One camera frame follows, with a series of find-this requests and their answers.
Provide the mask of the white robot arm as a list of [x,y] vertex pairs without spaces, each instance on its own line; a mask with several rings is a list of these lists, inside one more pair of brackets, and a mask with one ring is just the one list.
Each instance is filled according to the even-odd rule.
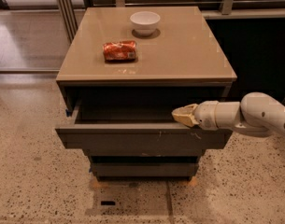
[[285,106],[261,92],[251,92],[240,102],[205,101],[172,111],[173,119],[188,127],[203,130],[228,129],[254,137],[271,132],[285,137]]

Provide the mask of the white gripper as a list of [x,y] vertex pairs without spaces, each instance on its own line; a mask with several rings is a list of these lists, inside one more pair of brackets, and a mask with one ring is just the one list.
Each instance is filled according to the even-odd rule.
[[215,111],[218,103],[218,101],[205,101],[200,105],[185,105],[172,111],[173,118],[176,122],[188,127],[198,125],[203,130],[216,131],[218,126]]

